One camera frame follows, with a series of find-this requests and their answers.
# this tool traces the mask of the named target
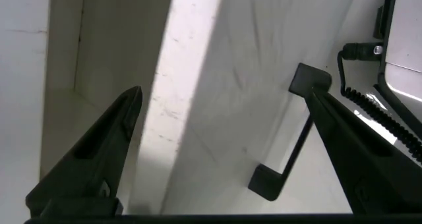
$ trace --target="white wall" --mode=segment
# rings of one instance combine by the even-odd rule
[[[294,100],[288,92],[293,74],[300,62],[326,67],[351,1],[222,0],[164,213],[286,211],[286,196],[263,208],[268,201],[247,185],[268,157],[282,171],[284,154],[308,115],[304,101],[287,110]],[[290,113],[296,116],[286,119]],[[348,211],[344,197],[333,194],[341,188],[332,168],[314,171],[329,175],[312,183],[304,173],[295,187],[318,189],[318,195],[291,197],[299,205],[290,211]]]
[[[100,112],[74,93],[83,0],[51,0],[41,178],[66,154]]]
[[[44,106],[49,0],[0,0],[0,216],[29,219],[37,184]]]
[[[142,109],[117,194],[125,211],[131,198],[140,135],[169,3],[170,0],[84,0],[75,82],[77,94],[103,111],[132,86],[141,85],[143,92]]]
[[[140,145],[134,213],[280,211],[264,208],[267,201],[247,183],[259,162],[283,168],[308,115],[287,92],[293,73],[300,62],[326,67],[351,0],[220,1],[172,2]],[[300,201],[294,210],[349,211],[334,170],[321,164],[303,168],[326,173],[333,186],[320,181],[312,202],[293,196]]]

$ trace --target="black coiled cord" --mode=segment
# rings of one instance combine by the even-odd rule
[[[382,125],[391,134],[393,134],[398,140],[400,140],[409,150],[409,153],[415,158],[420,164],[422,164],[422,143],[409,131],[407,131],[402,125],[397,123],[384,111],[378,108],[370,99],[365,95],[352,90],[350,87],[346,88],[346,80],[344,77],[343,51],[337,54],[338,71],[340,73],[340,93],[345,98],[351,100],[358,105],[364,112],[366,112],[372,119]]]

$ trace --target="cable connector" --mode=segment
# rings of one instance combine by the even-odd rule
[[[382,42],[347,43],[343,46],[342,58],[345,60],[380,61],[382,53]]]

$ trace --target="screw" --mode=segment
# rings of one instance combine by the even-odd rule
[[[383,48],[382,48],[381,45],[377,45],[377,46],[374,47],[374,54],[375,55],[380,55],[382,53],[382,51],[383,51]]]

